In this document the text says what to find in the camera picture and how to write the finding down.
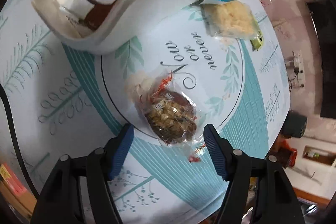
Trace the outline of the red dark vase bag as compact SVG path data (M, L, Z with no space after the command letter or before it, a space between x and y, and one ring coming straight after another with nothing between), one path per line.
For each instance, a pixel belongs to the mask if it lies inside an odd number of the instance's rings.
M269 150L269 154L275 156L284 169L293 168L297 157L297 149L289 145L288 138L284 137L283 134L278 134Z

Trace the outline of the white wall power strip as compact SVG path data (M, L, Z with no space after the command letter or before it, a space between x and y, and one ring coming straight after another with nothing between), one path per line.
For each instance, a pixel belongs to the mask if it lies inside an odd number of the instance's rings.
M306 81L305 81L305 71L301 51L293 51L292 63L294 71L294 77L291 79L292 85L295 88L304 88Z

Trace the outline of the green pineapple cake packet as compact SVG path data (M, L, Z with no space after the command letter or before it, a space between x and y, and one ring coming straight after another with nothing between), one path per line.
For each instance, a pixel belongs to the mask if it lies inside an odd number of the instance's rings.
M250 40L253 51L258 51L264 45L264 37L261 30L258 30L257 35L254 39Z

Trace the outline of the black curved television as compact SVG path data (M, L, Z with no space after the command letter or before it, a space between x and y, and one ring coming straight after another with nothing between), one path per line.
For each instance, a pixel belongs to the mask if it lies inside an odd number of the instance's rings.
M307 2L321 52L323 118L335 118L335 7L330 0Z

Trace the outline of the patterned white teal tablecloth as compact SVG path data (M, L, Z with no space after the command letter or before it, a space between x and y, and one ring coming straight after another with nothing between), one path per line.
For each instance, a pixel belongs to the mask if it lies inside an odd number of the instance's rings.
M22 162L41 191L60 156L103 146L122 126L134 139L109 183L125 223L197 223L219 208L227 183L202 138L212 124L247 155L262 158L289 110L284 59L261 0L243 0L264 35L214 38L190 5L109 55L63 44L30 0L1 11L1 85Z

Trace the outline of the dark green air fryer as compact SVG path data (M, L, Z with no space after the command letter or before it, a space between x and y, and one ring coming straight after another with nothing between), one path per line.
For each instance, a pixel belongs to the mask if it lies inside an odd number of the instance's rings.
M301 138L306 130L307 117L294 110L289 110L282 127L282 134L289 138Z

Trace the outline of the pale crumbly cake packet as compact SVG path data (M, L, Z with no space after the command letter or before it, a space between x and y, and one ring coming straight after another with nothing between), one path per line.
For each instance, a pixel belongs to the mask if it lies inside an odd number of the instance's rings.
M253 40L259 27L248 5L232 1L222 5L202 5L207 31L214 37Z

